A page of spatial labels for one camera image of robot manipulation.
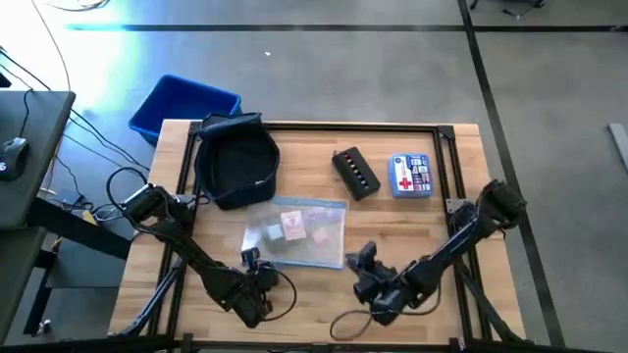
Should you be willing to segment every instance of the black mouse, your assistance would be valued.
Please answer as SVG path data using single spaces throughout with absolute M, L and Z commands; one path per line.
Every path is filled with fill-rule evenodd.
M 24 172 L 28 141 L 16 137 L 8 140 L 0 147 L 0 180 L 15 180 Z

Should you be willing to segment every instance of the wooden tabletop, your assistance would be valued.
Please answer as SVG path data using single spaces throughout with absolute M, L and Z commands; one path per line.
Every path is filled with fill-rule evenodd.
M 150 181 L 171 192 L 177 186 L 183 162 L 183 150 L 190 121 L 165 121 L 153 160 Z M 475 199 L 490 181 L 479 130 L 476 125 L 454 125 L 458 155 L 467 197 Z M 378 245 L 378 259 L 398 269 L 411 260 L 436 250 L 447 240 L 445 212 L 438 178 L 429 199 L 393 199 L 388 182 L 388 159 L 393 153 L 422 152 L 431 156 L 437 172 L 433 137 L 417 132 L 359 131 L 271 131 L 281 150 L 277 194 L 344 200 L 348 209 L 345 220 L 344 251 L 356 252 L 369 240 Z M 377 194 L 359 202 L 348 194 L 334 171 L 331 158 L 335 150 L 357 146 L 382 183 Z M 452 176 L 448 158 L 447 174 Z M 193 172 L 188 180 L 191 192 Z M 200 206 L 193 239 L 214 259 L 239 267 L 239 252 L 246 228 L 246 209 L 221 211 L 214 204 Z M 120 331 L 135 317 L 152 295 L 163 244 L 143 234 L 132 245 L 118 294 L 110 331 Z M 501 236 L 495 234 L 477 246 L 482 279 L 487 296 L 508 325 L 524 335 L 514 285 Z M 353 294 L 356 275 L 342 271 L 288 268 L 298 301 L 292 312 L 280 320 L 247 328 L 234 313 L 225 313 L 205 293 L 200 277 L 187 271 L 181 303 L 177 337 L 191 332 L 197 340 L 323 342 L 329 336 L 330 322 L 340 313 L 365 309 Z M 446 343 L 462 335 L 452 270 L 445 273 L 440 307 L 425 317 L 399 317 L 385 328 L 372 324 L 355 341 L 386 343 Z M 435 295 L 425 304 L 432 306 Z M 270 292 L 275 314 L 282 312 L 292 298 L 283 280 Z M 165 332 L 170 296 L 162 310 L 160 332 Z M 469 305 L 474 334 L 479 336 L 475 304 Z M 356 331 L 367 320 L 365 315 L 349 316 L 338 326 L 338 335 Z

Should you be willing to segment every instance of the blue plastic bin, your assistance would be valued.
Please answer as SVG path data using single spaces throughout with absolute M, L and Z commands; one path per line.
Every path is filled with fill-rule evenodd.
M 234 93 L 189 79 L 164 75 L 129 120 L 129 127 L 153 146 L 165 119 L 204 119 L 210 113 L 240 114 Z

